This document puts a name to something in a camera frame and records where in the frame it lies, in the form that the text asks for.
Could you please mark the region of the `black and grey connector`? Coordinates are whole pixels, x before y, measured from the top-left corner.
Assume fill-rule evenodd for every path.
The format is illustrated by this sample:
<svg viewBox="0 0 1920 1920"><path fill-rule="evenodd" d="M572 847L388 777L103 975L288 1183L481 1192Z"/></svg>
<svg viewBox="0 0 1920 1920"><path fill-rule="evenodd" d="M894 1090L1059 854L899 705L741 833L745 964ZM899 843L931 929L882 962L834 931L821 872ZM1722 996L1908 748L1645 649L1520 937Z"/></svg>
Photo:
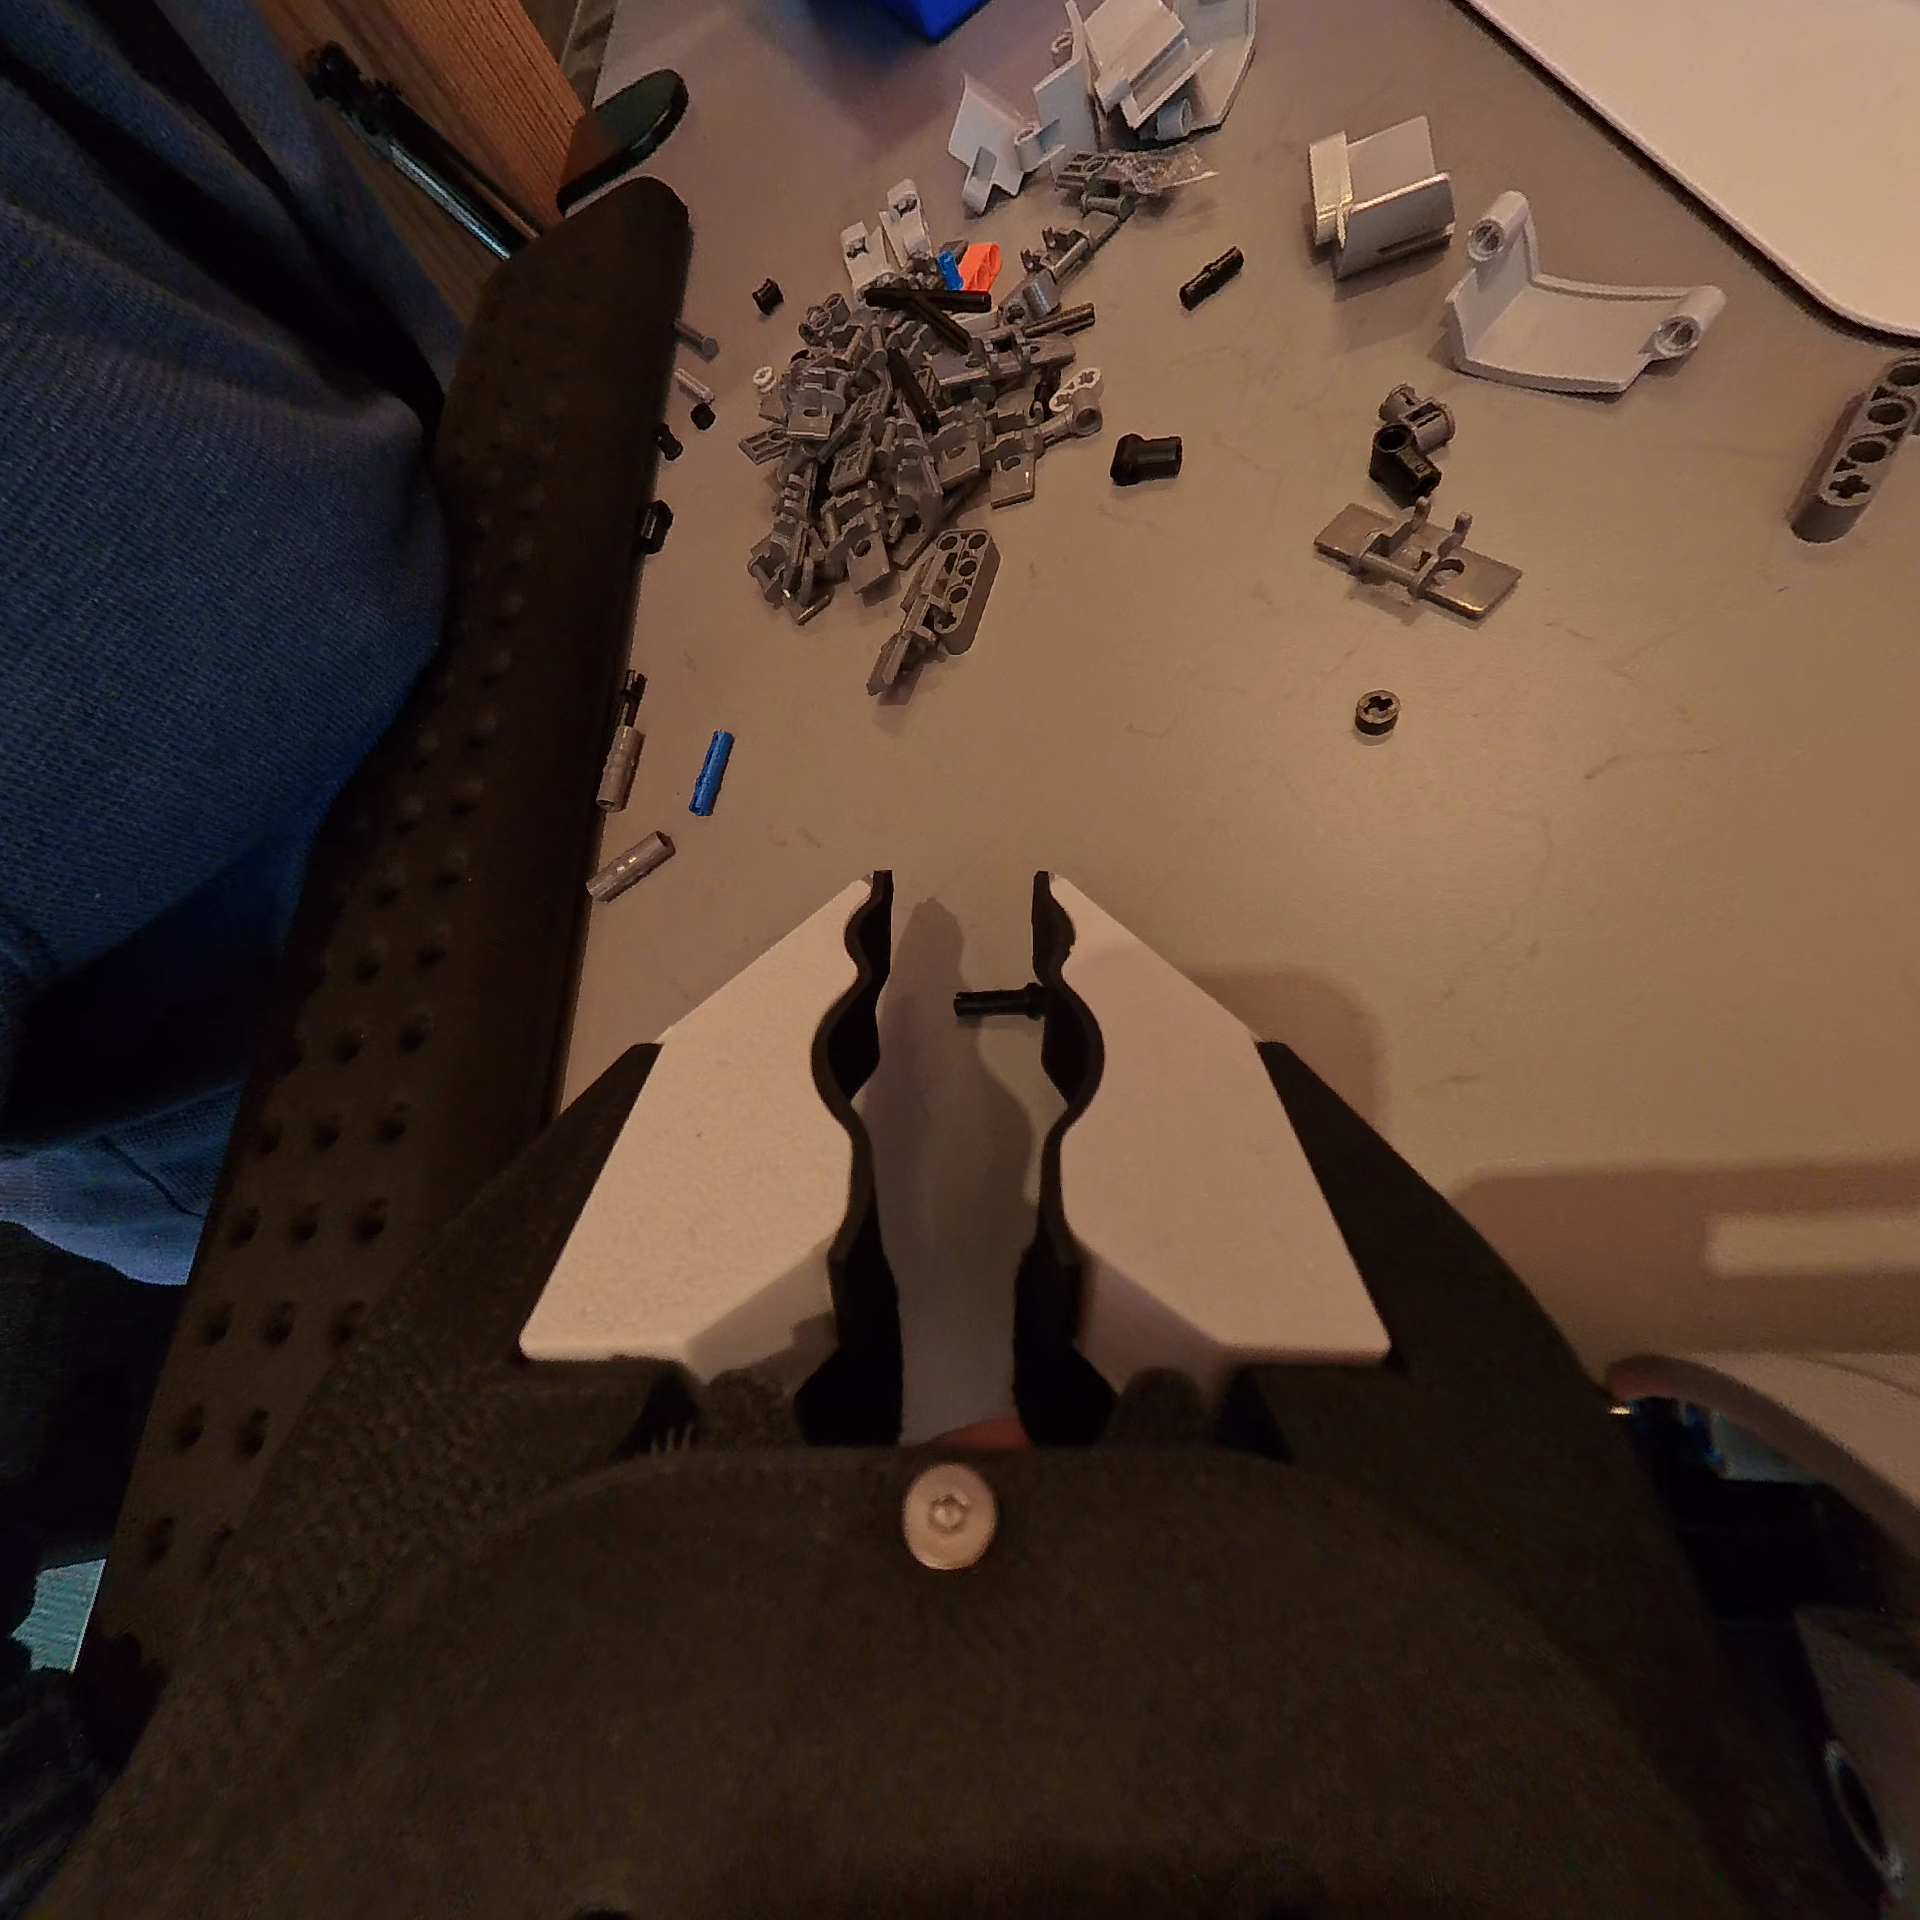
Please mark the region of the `black and grey connector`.
<svg viewBox="0 0 1920 1920"><path fill-rule="evenodd" d="M1458 422L1446 401L1406 381L1382 396L1377 419L1366 474L1393 506L1408 510L1437 488L1441 472L1433 456L1454 440Z"/></svg>

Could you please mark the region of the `pale curved panel with pins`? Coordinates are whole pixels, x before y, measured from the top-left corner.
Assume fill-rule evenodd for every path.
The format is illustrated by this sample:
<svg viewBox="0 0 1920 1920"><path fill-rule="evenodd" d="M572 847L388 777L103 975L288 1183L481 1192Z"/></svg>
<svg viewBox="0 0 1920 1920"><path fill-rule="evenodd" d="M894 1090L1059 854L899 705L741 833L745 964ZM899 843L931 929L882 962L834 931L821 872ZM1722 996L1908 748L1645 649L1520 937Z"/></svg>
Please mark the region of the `pale curved panel with pins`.
<svg viewBox="0 0 1920 1920"><path fill-rule="evenodd" d="M1466 236L1468 269L1446 300L1458 371L1574 396L1618 396L1652 363L1680 363L1725 298L1711 283L1644 287L1549 275L1522 192L1505 189Z"/></svg>

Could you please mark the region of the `white rounded tray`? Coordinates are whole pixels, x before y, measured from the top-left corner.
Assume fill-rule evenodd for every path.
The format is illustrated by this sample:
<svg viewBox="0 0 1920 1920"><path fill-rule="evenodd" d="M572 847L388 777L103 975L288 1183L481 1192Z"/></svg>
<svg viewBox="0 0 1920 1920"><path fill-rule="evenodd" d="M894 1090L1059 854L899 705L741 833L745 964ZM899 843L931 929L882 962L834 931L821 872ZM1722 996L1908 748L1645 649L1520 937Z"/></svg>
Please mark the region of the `white rounded tray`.
<svg viewBox="0 0 1920 1920"><path fill-rule="evenodd" d="M1917 336L1914 2L1475 2L1835 318Z"/></svg>

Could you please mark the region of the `grey angled holed beam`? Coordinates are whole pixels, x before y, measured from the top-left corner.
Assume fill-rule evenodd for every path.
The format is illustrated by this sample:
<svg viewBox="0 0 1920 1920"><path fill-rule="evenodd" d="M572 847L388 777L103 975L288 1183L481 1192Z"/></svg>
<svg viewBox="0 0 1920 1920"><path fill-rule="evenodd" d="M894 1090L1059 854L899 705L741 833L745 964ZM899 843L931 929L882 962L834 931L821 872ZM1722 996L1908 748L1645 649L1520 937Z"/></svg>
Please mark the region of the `grey angled holed beam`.
<svg viewBox="0 0 1920 1920"><path fill-rule="evenodd" d="M1915 433L1915 419L1917 353L1908 351L1841 406L1787 516L1794 539L1831 543L1848 536Z"/></svg>

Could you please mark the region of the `heap of pale blue panels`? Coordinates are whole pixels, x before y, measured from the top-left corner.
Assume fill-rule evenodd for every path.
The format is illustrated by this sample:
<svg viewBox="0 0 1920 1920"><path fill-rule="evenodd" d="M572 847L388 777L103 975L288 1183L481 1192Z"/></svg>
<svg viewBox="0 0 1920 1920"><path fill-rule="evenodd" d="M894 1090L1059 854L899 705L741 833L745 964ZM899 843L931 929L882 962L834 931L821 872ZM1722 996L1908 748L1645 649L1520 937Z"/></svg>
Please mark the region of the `heap of pale blue panels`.
<svg viewBox="0 0 1920 1920"><path fill-rule="evenodd" d="M1063 178L1068 159L1170 147L1215 129L1253 59L1255 2L1068 4L1053 63L1026 104L964 78L947 154L964 170L962 207L982 215L1030 175Z"/></svg>

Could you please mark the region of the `person's leg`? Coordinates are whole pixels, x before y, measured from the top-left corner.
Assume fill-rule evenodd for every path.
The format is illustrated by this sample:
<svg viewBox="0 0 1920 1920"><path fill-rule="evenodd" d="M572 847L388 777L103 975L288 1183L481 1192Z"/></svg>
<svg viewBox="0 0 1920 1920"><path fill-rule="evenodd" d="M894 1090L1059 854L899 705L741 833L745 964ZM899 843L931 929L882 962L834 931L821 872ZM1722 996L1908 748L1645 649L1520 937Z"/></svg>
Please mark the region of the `person's leg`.
<svg viewBox="0 0 1920 1920"><path fill-rule="evenodd" d="M181 1283L462 325L253 4L2 8L3 1222Z"/></svg>

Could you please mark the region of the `pile of grey clip plates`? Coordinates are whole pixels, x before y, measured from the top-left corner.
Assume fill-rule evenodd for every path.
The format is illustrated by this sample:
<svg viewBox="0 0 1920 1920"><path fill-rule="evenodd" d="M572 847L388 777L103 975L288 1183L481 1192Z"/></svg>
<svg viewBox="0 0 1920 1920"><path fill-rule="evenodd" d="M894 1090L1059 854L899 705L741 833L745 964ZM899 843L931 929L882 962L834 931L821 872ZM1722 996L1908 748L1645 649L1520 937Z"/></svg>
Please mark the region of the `pile of grey clip plates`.
<svg viewBox="0 0 1920 1920"><path fill-rule="evenodd" d="M761 426L739 448L770 481L771 516L745 570L793 621L838 592L876 596L967 506L1028 501L1043 453L1100 431L1102 371L1077 358L1091 325L1028 338L1035 318L998 304L953 318L972 333L967 353L918 308L832 296L808 308L787 361L756 370ZM931 435L895 394L890 345L937 408Z"/></svg>

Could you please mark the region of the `pale grey angled panel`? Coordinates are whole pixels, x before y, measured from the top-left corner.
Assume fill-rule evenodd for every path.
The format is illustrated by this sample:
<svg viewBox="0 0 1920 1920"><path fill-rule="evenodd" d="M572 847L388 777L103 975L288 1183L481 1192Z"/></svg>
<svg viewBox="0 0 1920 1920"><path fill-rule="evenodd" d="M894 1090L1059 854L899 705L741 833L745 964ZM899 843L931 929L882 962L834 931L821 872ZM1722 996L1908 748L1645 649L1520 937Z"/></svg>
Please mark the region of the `pale grey angled panel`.
<svg viewBox="0 0 1920 1920"><path fill-rule="evenodd" d="M1452 178L1433 159L1430 124L1415 113L1350 140L1331 132L1308 143L1310 241L1345 279L1454 236Z"/></svg>

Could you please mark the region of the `grey tube with black axle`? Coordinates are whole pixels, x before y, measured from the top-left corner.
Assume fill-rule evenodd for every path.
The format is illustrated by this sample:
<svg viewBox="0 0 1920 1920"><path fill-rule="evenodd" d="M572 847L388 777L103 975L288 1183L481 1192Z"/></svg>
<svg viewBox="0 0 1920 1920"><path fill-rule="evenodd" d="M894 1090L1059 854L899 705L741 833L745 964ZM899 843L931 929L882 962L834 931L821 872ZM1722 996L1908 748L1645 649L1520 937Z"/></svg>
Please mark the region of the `grey tube with black axle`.
<svg viewBox="0 0 1920 1920"><path fill-rule="evenodd" d="M593 794L599 811L620 811L630 799L643 748L643 734L638 723L643 691L645 675L639 670L630 670L617 694L616 726Z"/></svg>

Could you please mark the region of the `black dimpled foam pad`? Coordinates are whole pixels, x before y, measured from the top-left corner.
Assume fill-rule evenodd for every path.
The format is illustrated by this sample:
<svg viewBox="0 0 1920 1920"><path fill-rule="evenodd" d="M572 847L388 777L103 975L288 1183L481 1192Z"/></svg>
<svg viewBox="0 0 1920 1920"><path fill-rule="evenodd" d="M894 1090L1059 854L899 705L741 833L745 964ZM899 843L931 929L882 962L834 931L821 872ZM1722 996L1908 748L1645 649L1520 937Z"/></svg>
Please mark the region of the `black dimpled foam pad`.
<svg viewBox="0 0 1920 1920"><path fill-rule="evenodd" d="M113 1764L324 1373L555 1106L690 255L683 201L631 178L466 333L443 637L313 843L73 1671Z"/></svg>

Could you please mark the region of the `grey plate with clips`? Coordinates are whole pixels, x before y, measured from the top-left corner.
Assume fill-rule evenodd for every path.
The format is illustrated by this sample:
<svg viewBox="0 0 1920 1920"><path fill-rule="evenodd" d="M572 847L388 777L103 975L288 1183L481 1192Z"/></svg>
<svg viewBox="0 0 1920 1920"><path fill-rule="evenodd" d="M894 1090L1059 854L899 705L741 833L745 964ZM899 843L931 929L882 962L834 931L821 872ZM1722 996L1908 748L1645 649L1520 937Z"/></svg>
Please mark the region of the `grey plate with clips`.
<svg viewBox="0 0 1920 1920"><path fill-rule="evenodd" d="M1430 516L1428 500L1397 514L1351 501L1312 536L1312 547L1359 583L1392 585L1409 603L1477 621L1523 582L1523 568L1477 549L1474 526L1469 511L1440 526Z"/></svg>
<svg viewBox="0 0 1920 1920"><path fill-rule="evenodd" d="M1043 228L1041 249L1022 252L1026 274L1004 306L1032 320L1043 320L1061 308L1061 292L1105 239L1132 215L1132 201L1091 204L1074 226Z"/></svg>

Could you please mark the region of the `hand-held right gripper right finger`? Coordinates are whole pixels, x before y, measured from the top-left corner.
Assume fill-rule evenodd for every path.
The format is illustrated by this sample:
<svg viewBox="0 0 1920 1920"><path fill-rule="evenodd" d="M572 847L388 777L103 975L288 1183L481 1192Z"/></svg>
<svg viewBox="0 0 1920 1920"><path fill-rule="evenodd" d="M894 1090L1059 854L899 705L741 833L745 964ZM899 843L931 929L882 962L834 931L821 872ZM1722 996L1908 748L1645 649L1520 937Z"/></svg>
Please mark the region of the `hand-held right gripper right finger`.
<svg viewBox="0 0 1920 1920"><path fill-rule="evenodd" d="M1038 872L1041 1067L1063 1107L1014 1301L1038 1445L1086 1445L1173 1376L1202 1407L1262 1365L1373 1367L1390 1335L1252 1028L1090 893Z"/></svg>

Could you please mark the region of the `black rounded object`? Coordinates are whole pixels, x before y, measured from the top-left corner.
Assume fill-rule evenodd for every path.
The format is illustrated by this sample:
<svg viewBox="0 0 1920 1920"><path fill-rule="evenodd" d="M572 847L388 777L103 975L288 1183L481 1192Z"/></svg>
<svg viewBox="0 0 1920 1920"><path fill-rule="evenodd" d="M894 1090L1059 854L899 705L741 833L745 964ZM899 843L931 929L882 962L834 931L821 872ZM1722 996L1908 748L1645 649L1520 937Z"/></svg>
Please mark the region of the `black rounded object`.
<svg viewBox="0 0 1920 1920"><path fill-rule="evenodd" d="M588 108L572 132L554 204L570 215L593 196L630 180L676 132L690 104L674 67L656 67Z"/></svg>

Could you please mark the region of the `grey perforated beam assembly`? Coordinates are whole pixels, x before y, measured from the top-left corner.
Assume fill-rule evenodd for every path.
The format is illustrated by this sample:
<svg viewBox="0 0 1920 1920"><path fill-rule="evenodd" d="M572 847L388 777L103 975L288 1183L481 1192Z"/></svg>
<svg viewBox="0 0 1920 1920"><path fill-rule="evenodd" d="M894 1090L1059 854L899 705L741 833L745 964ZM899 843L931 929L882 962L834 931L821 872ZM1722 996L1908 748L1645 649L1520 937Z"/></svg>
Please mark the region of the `grey perforated beam assembly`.
<svg viewBox="0 0 1920 1920"><path fill-rule="evenodd" d="M892 697L909 688L929 659L951 659L972 649L998 561L998 545L987 530L945 530L931 539L906 590L898 626L876 656L868 695Z"/></svg>

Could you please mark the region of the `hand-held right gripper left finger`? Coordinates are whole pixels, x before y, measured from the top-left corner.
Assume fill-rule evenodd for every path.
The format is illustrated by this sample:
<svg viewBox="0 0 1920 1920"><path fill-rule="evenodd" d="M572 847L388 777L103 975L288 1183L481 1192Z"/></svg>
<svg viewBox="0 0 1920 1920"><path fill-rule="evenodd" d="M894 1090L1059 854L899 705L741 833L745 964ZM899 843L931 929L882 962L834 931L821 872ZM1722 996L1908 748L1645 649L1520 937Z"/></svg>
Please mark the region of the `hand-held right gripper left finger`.
<svg viewBox="0 0 1920 1920"><path fill-rule="evenodd" d="M894 875L834 893L636 1047L636 1093L519 1331L525 1360L757 1372L816 1443L899 1440L899 1294L856 1093Z"/></svg>

